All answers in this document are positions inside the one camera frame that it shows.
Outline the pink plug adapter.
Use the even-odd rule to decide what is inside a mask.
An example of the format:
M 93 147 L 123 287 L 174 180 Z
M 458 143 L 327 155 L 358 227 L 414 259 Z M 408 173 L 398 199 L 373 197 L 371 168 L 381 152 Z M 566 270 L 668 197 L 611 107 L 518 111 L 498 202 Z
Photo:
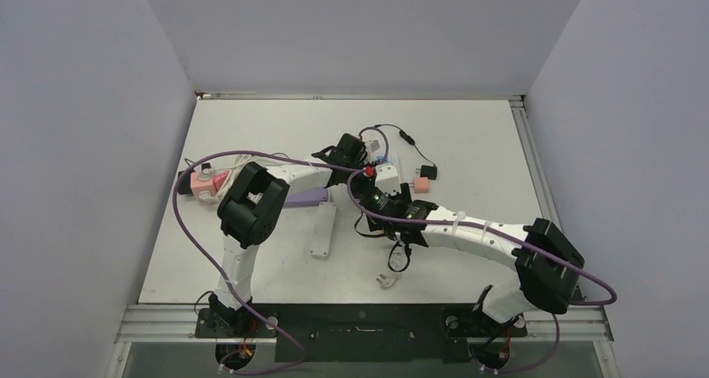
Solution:
M 431 181 L 428 177 L 419 176 L 412 180 L 412 190 L 416 194 L 428 193 L 431 189 Z

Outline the black plug adapter with cable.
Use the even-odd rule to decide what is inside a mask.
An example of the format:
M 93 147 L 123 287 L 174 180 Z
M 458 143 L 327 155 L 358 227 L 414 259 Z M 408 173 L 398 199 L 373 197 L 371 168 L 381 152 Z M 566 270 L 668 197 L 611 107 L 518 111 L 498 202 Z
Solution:
M 419 161 L 418 166 L 416 167 L 416 176 L 417 177 L 425 177 L 429 179 L 430 181 L 437 181 L 439 177 L 439 168 L 438 165 L 428 156 L 426 156 L 421 148 L 418 146 L 417 140 L 408 132 L 406 132 L 402 127 L 392 124 L 392 123 L 382 123 L 382 124 L 375 124 L 374 127 L 376 129 L 387 129 L 391 128 L 396 131 L 396 134 L 400 137 L 400 139 L 405 142 L 408 147 L 411 149 L 411 154 L 415 154 L 417 160 Z

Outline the pink cube socket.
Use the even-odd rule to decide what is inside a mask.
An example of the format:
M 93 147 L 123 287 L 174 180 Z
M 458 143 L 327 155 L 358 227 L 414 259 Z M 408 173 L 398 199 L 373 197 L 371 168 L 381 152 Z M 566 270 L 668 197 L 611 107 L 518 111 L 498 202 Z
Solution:
M 215 203 L 219 201 L 217 193 L 227 179 L 228 172 L 203 173 L 194 171 L 190 174 L 189 187 L 192 195 L 199 201 Z

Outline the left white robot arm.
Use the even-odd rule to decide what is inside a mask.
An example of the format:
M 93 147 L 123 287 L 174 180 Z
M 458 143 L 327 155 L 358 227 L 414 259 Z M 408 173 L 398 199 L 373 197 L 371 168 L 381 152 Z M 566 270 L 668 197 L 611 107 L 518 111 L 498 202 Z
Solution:
M 343 134 L 336 146 L 315 152 L 304 161 L 262 166 L 248 162 L 217 208 L 224 234 L 221 277 L 209 298 L 217 326 L 238 336 L 255 316 L 246 309 L 259 245 L 273 233 L 284 203 L 295 194 L 345 183 L 365 166 L 365 143 Z

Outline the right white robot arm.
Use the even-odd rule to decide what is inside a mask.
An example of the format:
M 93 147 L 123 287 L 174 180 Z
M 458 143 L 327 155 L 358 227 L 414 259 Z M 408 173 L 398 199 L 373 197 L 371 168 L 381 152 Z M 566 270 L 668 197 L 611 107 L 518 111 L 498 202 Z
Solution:
M 560 315 L 573 303 L 584 258 L 547 219 L 530 225 L 486 221 L 377 187 L 354 200 L 375 230 L 404 248 L 454 249 L 514 272 L 506 283 L 487 286 L 475 304 L 472 322 L 485 335 L 525 312 Z

